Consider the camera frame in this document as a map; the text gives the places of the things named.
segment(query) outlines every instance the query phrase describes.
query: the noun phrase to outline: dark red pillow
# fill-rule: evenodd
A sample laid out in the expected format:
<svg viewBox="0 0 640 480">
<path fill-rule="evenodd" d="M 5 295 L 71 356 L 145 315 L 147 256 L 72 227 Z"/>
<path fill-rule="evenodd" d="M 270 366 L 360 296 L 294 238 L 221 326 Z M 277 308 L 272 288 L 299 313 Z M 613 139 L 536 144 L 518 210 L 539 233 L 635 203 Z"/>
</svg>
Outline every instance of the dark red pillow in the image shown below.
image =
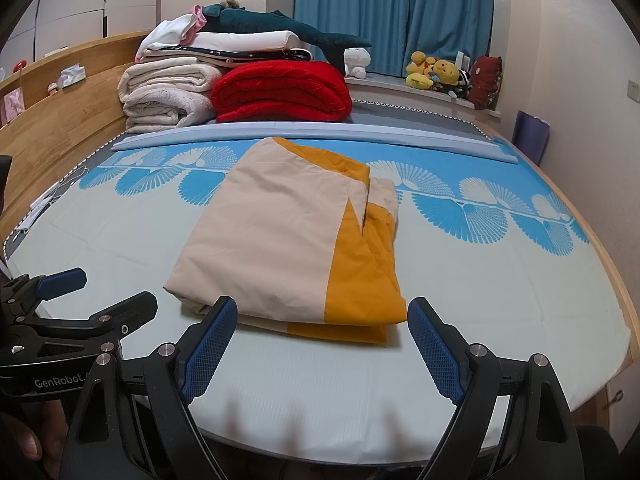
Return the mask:
<svg viewBox="0 0 640 480">
<path fill-rule="evenodd" d="M 485 110 L 494 101 L 502 83 L 502 58 L 480 56 L 471 67 L 473 88 L 466 97 L 476 110 Z"/>
<path fill-rule="evenodd" d="M 257 61 L 235 68 L 211 93 L 216 122 L 340 121 L 351 113 L 344 77 L 322 61 Z"/>
</svg>

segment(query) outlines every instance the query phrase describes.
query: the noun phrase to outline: folded beige and orange cloth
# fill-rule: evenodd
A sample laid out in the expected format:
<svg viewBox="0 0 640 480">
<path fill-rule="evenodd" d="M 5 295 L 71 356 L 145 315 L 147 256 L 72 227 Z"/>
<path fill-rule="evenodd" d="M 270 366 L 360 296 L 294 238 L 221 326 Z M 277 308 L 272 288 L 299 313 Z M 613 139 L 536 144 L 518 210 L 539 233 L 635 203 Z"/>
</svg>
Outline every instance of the folded beige and orange cloth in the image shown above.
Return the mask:
<svg viewBox="0 0 640 480">
<path fill-rule="evenodd" d="M 397 214 L 394 184 L 367 165 L 263 139 L 218 187 L 164 288 L 196 312 L 226 295 L 241 323 L 384 344 L 385 326 L 406 320 Z"/>
</svg>

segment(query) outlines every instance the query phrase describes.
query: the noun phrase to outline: blue and white bed cover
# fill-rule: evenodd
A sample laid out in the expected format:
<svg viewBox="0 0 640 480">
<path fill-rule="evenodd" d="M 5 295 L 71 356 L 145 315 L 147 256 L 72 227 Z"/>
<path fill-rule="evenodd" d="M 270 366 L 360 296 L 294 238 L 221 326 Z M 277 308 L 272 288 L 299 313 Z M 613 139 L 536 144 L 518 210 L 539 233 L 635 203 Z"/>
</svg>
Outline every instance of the blue and white bed cover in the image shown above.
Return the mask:
<svg viewBox="0 0 640 480">
<path fill-rule="evenodd" d="M 212 140 L 114 153 L 36 222 L 10 259 L 16 274 L 82 267 L 87 286 L 48 301 L 85 319 L 141 290 L 156 318 L 123 340 L 126 358 L 176 341 L 197 321 L 162 289 L 226 172 L 256 140 Z M 588 237 L 524 161 L 349 140 L 300 140 L 370 165 L 396 184 L 396 274 L 409 301 L 499 356 L 551 360 L 577 407 L 621 365 L 630 331 Z M 501 150 L 519 157 L 509 145 Z M 433 452 L 454 411 L 406 324 L 375 347 L 239 326 L 191 411 L 205 434 L 331 463 L 409 463 Z M 498 442 L 498 400 L 485 445 Z"/>
</svg>

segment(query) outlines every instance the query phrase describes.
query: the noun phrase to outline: wooden bed frame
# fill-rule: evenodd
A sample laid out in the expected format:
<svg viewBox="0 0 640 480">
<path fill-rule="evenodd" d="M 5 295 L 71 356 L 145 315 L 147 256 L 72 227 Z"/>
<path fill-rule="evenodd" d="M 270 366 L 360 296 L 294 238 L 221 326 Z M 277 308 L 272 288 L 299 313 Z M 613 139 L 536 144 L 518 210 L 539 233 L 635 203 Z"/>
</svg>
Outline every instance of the wooden bed frame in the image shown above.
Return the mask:
<svg viewBox="0 0 640 480">
<path fill-rule="evenodd" d="M 121 34 L 68 48 L 28 65 L 0 82 L 0 96 L 22 86 L 26 110 L 0 128 L 0 153 L 14 158 L 5 190 L 4 212 L 0 217 L 0 237 L 4 240 L 29 212 L 31 202 L 63 178 L 79 161 L 122 133 L 125 117 L 116 92 L 117 83 L 131 64 L 148 31 Z M 75 63 L 84 66 L 86 80 L 56 94 L 47 95 L 47 86 L 63 68 Z M 476 121 L 489 136 L 499 134 Z M 631 342 L 622 369 L 640 359 L 640 320 L 626 286 L 602 243 L 553 181 L 529 159 L 525 159 L 564 201 L 590 238 L 604 266 Z M 596 396 L 601 406 L 606 402 Z M 605 427 L 602 418 L 599 423 Z"/>
</svg>

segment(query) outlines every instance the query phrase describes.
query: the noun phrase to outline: blue floral pattern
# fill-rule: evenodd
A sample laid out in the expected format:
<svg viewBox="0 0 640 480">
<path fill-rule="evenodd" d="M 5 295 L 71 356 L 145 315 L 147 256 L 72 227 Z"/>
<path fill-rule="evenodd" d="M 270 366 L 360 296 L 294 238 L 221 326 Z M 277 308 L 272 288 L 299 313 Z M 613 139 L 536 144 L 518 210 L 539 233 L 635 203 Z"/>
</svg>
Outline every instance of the blue floral pattern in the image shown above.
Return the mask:
<svg viewBox="0 0 640 480">
<path fill-rule="evenodd" d="M 178 195 L 206 206 L 244 152 L 256 140 L 209 141 L 117 152 L 79 181 L 88 190 L 117 179 L 114 190 L 133 196 L 180 178 Z M 410 203 L 432 225 L 473 244 L 500 242 L 518 228 L 555 256 L 589 238 L 569 208 L 526 162 L 507 164 L 457 153 L 348 140 L 297 140 L 350 156 L 371 176 L 393 181 L 398 202 Z M 520 156 L 497 141 L 503 151 Z"/>
</svg>

